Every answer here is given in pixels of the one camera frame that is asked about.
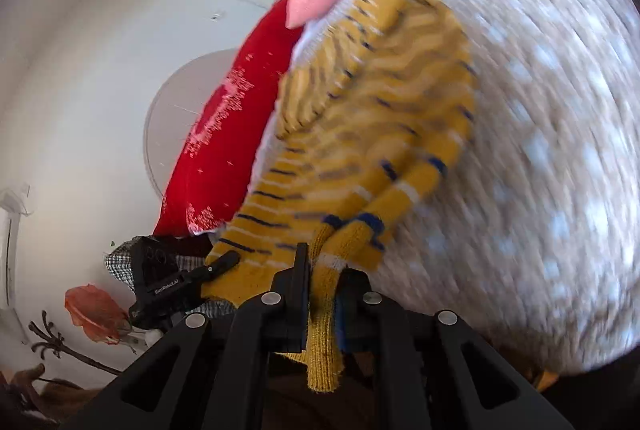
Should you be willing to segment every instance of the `houndstooth fabric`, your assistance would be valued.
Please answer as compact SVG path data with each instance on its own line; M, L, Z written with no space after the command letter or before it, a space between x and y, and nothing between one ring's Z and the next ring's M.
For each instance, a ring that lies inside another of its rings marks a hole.
M134 290L133 285L133 272L131 270L131 246L141 237L137 236L131 240L120 244L110 254L104 257L104 266L107 271L121 282L126 283L130 289ZM204 258L197 256L184 256L177 255L176 264L180 270L191 271L201 265L204 265ZM206 301L200 307L193 311L188 311L186 314L202 313L209 318L218 318L227 314L231 314L235 311L233 305L225 300L212 300Z

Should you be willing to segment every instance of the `dried branch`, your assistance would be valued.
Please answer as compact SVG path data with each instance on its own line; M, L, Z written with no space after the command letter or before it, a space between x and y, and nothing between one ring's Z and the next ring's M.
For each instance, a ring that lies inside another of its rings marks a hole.
M100 370L104 370L105 372L109 372L114 376L117 376L118 374L121 373L120 370L116 370L115 368L111 368L110 366L103 365L100 362L96 362L92 358L89 358L88 356L85 356L84 354L80 354L79 352L76 352L75 350L67 347L63 343L65 341L65 338L62 337L62 334L58 333L58 336L53 335L52 331L54 329L54 326L51 321L47 322L46 311L42 311L42 324L44 325L44 328L47 331L47 334L44 333L44 331L41 330L35 323L33 323L33 321L29 322L29 330L32 333L37 334L41 339L44 340L44 342L38 342L37 344L33 344L31 346L31 350L33 350L33 352L36 352L38 349L40 349L40 357L43 360L44 360L44 351L47 349L50 349L53 352L53 355L58 357L58 359L60 358L60 352L64 352L65 354L73 356L74 358L76 358L76 360L80 360L81 362L86 363L87 365L91 365L95 368L99 368Z

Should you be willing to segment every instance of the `white knitted fabric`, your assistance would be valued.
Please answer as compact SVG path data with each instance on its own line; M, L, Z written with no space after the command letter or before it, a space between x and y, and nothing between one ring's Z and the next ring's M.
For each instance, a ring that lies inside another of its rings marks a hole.
M638 12L631 0L444 2L475 51L475 141L399 226L373 287L416 311L452 309L556 372L608 362L640 340Z

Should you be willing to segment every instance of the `gray polka dot fabric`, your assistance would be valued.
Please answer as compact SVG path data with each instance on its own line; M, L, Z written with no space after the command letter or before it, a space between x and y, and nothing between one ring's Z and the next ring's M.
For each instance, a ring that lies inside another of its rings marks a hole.
M556 372L609 362L640 339L638 12L444 1L475 51L475 140L372 282Z

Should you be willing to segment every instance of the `metal screw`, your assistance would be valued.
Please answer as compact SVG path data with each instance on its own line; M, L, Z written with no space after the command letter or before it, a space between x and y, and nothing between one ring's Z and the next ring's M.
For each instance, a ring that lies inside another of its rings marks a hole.
M376 293L375 291L364 293L364 295L362 295L362 299L369 305L378 305L382 302L382 296L380 293Z
M205 321L207 321L207 318L205 318L203 315L201 315L200 313L193 313L187 316L187 319L184 321L184 323L187 324L187 327L190 329L197 329L198 327L202 327Z
M455 325L458 321L458 315L452 311L441 311L438 313L438 320L444 325Z
M262 303L265 305L276 305L280 303L280 300L282 300L282 296L275 291L269 291L262 295Z

